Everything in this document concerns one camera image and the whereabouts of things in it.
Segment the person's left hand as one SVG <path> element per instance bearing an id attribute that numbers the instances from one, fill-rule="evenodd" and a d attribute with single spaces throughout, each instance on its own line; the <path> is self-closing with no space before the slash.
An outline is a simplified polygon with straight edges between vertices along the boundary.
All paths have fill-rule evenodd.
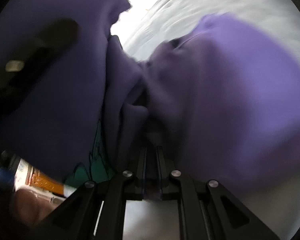
<path id="1" fill-rule="evenodd" d="M 36 197 L 28 189 L 19 189 L 13 194 L 11 200 L 14 217 L 29 228 L 35 228 L 57 207 L 58 205 Z"/>

